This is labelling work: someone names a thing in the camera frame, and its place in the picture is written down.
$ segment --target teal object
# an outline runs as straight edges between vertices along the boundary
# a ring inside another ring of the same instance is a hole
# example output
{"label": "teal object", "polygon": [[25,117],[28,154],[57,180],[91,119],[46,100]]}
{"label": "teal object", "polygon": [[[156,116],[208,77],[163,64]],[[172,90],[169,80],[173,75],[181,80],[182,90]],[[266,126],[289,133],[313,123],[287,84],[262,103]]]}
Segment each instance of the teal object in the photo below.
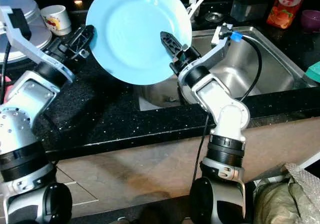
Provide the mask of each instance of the teal object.
{"label": "teal object", "polygon": [[320,61],[310,66],[305,74],[308,78],[320,83]]}
{"label": "teal object", "polygon": [[160,32],[188,46],[192,41],[191,22],[180,0],[94,0],[86,25],[95,27],[90,48],[99,64],[135,85],[155,84],[174,74]]}

